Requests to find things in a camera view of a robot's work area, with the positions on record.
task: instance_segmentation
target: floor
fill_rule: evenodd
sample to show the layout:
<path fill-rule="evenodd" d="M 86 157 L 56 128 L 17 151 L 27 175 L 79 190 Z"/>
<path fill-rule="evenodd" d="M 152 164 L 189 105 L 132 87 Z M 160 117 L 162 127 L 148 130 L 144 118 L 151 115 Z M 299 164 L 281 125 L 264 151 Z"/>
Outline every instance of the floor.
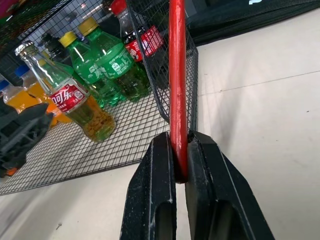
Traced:
<path fill-rule="evenodd" d="M 198 130 L 246 177 L 277 240 L 319 239 L 319 16 L 198 48 Z M 118 239 L 136 168 L 0 197 L 0 239 Z M 187 240 L 184 186 L 176 187 L 177 240 Z"/>

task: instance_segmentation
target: black bag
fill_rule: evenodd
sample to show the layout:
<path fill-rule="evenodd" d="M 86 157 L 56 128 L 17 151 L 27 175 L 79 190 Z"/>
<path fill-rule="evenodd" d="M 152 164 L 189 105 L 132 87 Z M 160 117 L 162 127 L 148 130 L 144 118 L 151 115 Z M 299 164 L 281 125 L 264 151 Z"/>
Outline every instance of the black bag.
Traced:
<path fill-rule="evenodd" d="M 218 0 L 187 22 L 197 46 L 233 37 L 320 7 L 320 0 Z"/>

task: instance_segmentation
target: red metal rod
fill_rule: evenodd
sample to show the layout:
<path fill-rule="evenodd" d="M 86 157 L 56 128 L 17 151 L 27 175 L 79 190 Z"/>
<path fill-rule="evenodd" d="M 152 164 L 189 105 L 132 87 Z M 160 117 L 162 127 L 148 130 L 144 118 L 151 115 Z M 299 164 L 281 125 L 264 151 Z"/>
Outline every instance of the red metal rod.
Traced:
<path fill-rule="evenodd" d="M 170 139 L 177 182 L 188 181 L 186 113 L 185 1 L 171 0 L 169 9 Z"/>

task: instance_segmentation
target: orange object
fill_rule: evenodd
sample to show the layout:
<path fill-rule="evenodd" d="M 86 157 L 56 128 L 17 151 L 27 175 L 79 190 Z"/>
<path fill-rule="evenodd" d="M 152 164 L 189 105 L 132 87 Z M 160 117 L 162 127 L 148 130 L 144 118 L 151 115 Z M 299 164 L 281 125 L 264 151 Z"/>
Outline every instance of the orange object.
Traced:
<path fill-rule="evenodd" d="M 26 93 L 20 86 L 12 86 L 11 84 L 8 84 L 1 91 L 3 92 L 3 102 L 13 107 L 18 114 L 26 108 L 38 104 L 38 101 Z"/>
<path fill-rule="evenodd" d="M 6 174 L 11 177 L 13 176 L 16 172 L 18 171 L 18 169 L 16 167 L 12 168 L 12 169 L 9 169 L 6 171 Z"/>

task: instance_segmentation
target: black plastic part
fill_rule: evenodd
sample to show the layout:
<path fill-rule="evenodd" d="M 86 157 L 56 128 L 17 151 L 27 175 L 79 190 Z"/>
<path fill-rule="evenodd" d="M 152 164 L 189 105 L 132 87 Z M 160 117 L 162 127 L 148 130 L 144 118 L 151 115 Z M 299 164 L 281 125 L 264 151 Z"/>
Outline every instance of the black plastic part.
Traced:
<path fill-rule="evenodd" d="M 175 240 L 173 154 L 168 133 L 156 136 L 134 173 L 126 196 L 121 240 Z"/>
<path fill-rule="evenodd" d="M 215 0 L 188 19 L 197 46 L 234 37 L 320 7 L 319 0 Z"/>
<path fill-rule="evenodd" d="M 41 103 L 0 118 L 0 177 L 6 170 L 21 168 L 27 152 L 45 136 L 53 119 L 47 107 Z"/>
<path fill-rule="evenodd" d="M 185 184 L 191 239 L 273 240 L 246 179 L 209 136 L 191 138 Z"/>

